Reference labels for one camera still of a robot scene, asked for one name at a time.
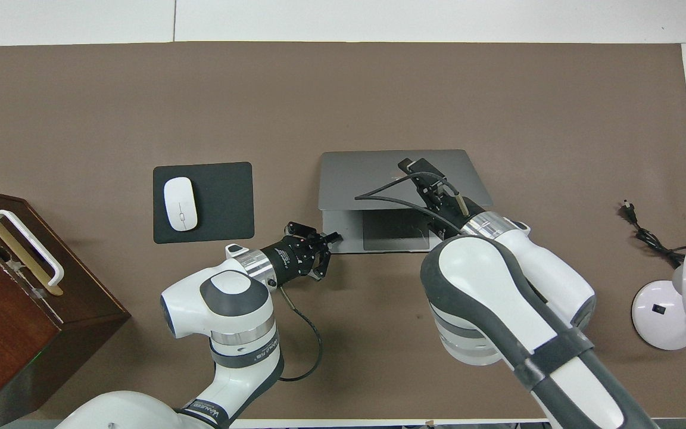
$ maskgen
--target computer mouse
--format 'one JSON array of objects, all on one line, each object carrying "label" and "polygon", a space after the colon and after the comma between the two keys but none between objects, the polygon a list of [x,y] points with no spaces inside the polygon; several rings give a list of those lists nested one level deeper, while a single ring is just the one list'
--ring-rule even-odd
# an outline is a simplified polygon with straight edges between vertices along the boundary
[{"label": "computer mouse", "polygon": [[163,185],[163,201],[171,228],[190,231],[198,226],[198,210],[192,182],[187,177],[174,177]]}]

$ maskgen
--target black cable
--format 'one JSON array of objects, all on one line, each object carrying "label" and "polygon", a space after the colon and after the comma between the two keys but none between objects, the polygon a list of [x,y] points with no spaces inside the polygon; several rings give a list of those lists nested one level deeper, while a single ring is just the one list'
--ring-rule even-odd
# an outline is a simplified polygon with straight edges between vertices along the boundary
[{"label": "black cable", "polygon": [[365,194],[356,196],[356,197],[354,197],[354,199],[355,199],[355,200],[388,201],[389,203],[402,204],[402,206],[407,206],[407,207],[410,207],[411,209],[415,209],[415,210],[417,210],[418,212],[421,212],[423,215],[428,215],[428,216],[430,216],[430,217],[433,217],[433,218],[435,218],[435,219],[438,219],[438,220],[440,220],[442,223],[444,223],[445,225],[447,225],[447,227],[449,227],[449,228],[453,229],[454,231],[456,231],[458,234],[462,234],[462,230],[460,230],[460,228],[457,228],[457,226],[456,226],[454,223],[449,222],[449,220],[447,220],[445,217],[443,217],[443,216],[441,216],[441,215],[438,215],[438,214],[435,214],[434,212],[431,212],[431,211],[428,210],[426,207],[417,206],[417,204],[412,204],[412,203],[409,203],[409,201],[404,201],[404,200],[402,200],[402,199],[390,198],[390,197],[381,197],[381,196],[375,195],[376,193],[383,192],[384,190],[386,190],[387,188],[392,187],[393,185],[397,185],[398,183],[404,182],[405,180],[409,180],[409,179],[411,179],[411,178],[413,178],[413,177],[418,177],[418,176],[427,176],[427,177],[431,177],[431,178],[433,178],[433,179],[436,179],[436,180],[438,180],[439,182],[443,183],[444,185],[448,186],[449,189],[451,189],[452,192],[454,192],[454,196],[455,196],[455,197],[458,196],[458,195],[460,195],[460,193],[458,192],[457,188],[455,188],[454,185],[452,185],[451,183],[449,183],[448,180],[444,179],[444,178],[441,177],[441,176],[438,176],[438,174],[424,172],[424,173],[412,173],[412,174],[408,174],[408,175],[406,175],[406,176],[404,176],[404,177],[401,177],[401,178],[398,178],[397,180],[394,180],[393,182],[390,182],[390,183],[388,183],[388,184],[386,184],[386,185],[383,185],[383,186],[381,186],[381,187],[379,187],[379,188],[377,188],[377,189],[374,189],[373,191],[370,191],[370,192],[367,192],[367,193],[365,193]]},{"label": "black cable", "polygon": [[645,228],[640,227],[640,224],[637,223],[637,213],[634,212],[634,204],[629,203],[629,201],[623,201],[623,206],[621,206],[620,211],[624,218],[626,218],[626,220],[628,220],[628,222],[631,223],[631,225],[634,225],[634,228],[637,229],[637,233],[634,234],[634,236],[638,240],[642,241],[644,244],[647,244],[647,247],[650,247],[650,249],[655,250],[667,258],[669,263],[672,264],[674,268],[681,266],[681,263],[684,261],[684,253],[679,253],[679,250],[686,250],[686,246],[675,247],[674,249],[668,249],[664,247],[655,234],[651,233]]},{"label": "black cable", "polygon": [[280,381],[283,382],[297,382],[298,380],[303,380],[303,378],[307,378],[309,375],[311,375],[312,372],[316,370],[316,368],[319,366],[319,364],[322,362],[322,335],[319,334],[319,330],[316,329],[316,326],[314,326],[314,323],[311,322],[311,320],[308,319],[308,317],[305,317],[303,313],[301,313],[298,309],[296,309],[296,306],[293,304],[291,299],[289,298],[288,294],[285,293],[285,290],[282,286],[280,286],[280,291],[282,293],[282,296],[284,296],[285,301],[288,302],[288,305],[291,307],[291,310],[295,312],[295,314],[299,315],[303,320],[305,320],[306,323],[308,323],[309,326],[311,326],[311,329],[314,331],[314,335],[316,335],[316,342],[319,344],[319,351],[316,354],[316,362],[314,363],[314,366],[311,367],[307,372],[305,372],[302,375],[298,375],[297,377],[280,377]]}]

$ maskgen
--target drawer handle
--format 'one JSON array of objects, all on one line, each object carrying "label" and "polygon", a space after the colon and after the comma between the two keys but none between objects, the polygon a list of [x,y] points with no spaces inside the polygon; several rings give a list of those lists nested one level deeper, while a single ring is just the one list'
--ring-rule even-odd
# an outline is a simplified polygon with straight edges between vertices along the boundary
[{"label": "drawer handle", "polygon": [[63,279],[63,275],[65,275],[65,270],[63,269],[63,266],[60,265],[60,263],[55,259],[54,256],[52,256],[52,253],[49,252],[49,250],[44,247],[43,244],[31,233],[31,231],[28,229],[28,227],[25,226],[24,223],[22,223],[22,220],[17,217],[16,214],[12,213],[11,211],[8,210],[0,210],[0,219],[2,217],[7,217],[10,222],[12,222],[12,225],[17,228],[18,231],[20,231],[21,234],[23,234],[23,237],[25,237],[28,242],[30,242],[31,246],[36,249],[36,252],[38,252],[41,257],[46,260],[46,263],[49,264],[49,266],[52,267],[54,270],[54,275],[52,276],[52,279],[49,280],[47,283],[49,286],[55,286],[57,285],[60,280]]}]

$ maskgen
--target lamp base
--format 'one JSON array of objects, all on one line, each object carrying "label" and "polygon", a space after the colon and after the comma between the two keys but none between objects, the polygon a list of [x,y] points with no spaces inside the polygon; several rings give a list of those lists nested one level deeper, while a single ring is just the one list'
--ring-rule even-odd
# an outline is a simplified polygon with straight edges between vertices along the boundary
[{"label": "lamp base", "polygon": [[686,347],[686,314],[681,295],[669,280],[646,284],[634,297],[634,329],[647,344],[662,350]]}]

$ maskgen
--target brown desk mat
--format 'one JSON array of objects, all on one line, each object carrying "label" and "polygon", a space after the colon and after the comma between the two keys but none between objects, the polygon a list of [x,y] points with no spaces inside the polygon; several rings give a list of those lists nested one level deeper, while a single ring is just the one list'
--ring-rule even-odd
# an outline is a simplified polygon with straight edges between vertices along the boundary
[{"label": "brown desk mat", "polygon": [[[678,45],[164,43],[0,47],[0,192],[22,195],[134,315],[40,411],[142,391],[179,406],[210,383],[204,337],[174,340],[158,294],[223,260],[226,242],[156,245],[152,169],[248,161],[255,237],[321,225],[327,150],[465,149],[494,209],[597,291],[586,334],[654,417],[686,417],[686,349],[644,344],[629,317],[672,269],[616,215],[686,245],[686,92]],[[536,418],[504,364],[441,347],[421,254],[335,256],[288,293],[321,330],[318,372],[278,383],[245,418]],[[285,375],[310,330],[274,296]]]}]

